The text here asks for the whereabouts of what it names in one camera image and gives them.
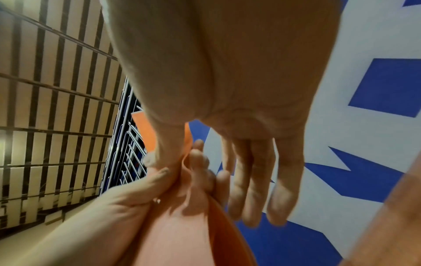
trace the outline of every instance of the slatted wall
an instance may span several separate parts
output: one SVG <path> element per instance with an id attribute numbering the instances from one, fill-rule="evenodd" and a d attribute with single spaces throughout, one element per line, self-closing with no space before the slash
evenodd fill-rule
<path id="1" fill-rule="evenodd" d="M 0 1 L 1 229 L 98 194 L 125 76 L 98 0 Z"/>

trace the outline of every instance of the black wire rack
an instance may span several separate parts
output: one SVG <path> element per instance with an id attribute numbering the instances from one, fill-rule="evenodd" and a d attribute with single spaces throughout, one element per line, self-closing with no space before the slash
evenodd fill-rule
<path id="1" fill-rule="evenodd" d="M 100 195 L 111 187 L 127 184 L 146 176 L 143 158 L 147 151 L 131 113 L 142 111 L 126 79 L 118 106 L 113 136 L 108 147 Z"/>

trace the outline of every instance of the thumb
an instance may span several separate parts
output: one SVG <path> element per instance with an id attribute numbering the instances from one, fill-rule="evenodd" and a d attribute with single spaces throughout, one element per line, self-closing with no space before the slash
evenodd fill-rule
<path id="1" fill-rule="evenodd" d="M 148 203 L 167 191 L 177 176 L 166 167 L 135 182 L 115 187 L 114 196 L 123 198 L 130 205 Z"/>

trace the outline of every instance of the folded orange material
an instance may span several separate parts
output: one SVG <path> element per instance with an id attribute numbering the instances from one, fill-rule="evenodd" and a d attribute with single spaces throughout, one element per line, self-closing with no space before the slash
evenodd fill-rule
<path id="1" fill-rule="evenodd" d="M 132 113 L 148 151 L 155 133 L 143 112 Z M 193 138 L 186 124 L 184 158 L 178 181 L 152 204 L 139 233 L 134 266 L 253 266 L 256 260 L 219 204 L 192 185 L 188 153 Z"/>

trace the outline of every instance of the person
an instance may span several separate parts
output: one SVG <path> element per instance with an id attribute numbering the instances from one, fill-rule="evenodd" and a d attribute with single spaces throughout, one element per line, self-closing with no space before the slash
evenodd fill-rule
<path id="1" fill-rule="evenodd" d="M 304 129 L 333 49 L 340 0 L 101 0 L 116 56 L 156 134 L 145 160 L 163 168 L 182 153 L 184 124 L 222 139 L 235 182 L 230 216 L 261 220 L 279 153 L 268 220 L 283 225 L 304 167 Z"/>
<path id="2" fill-rule="evenodd" d="M 208 159 L 203 155 L 201 140 L 193 144 L 189 156 L 195 185 L 225 206 L 229 172 L 223 170 L 215 175 L 207 169 Z M 109 189 L 47 235 L 19 258 L 15 266 L 132 265 L 127 252 L 135 252 L 129 247 L 148 214 L 150 203 L 174 184 L 178 174 L 177 166 L 149 168 L 146 177 Z"/>

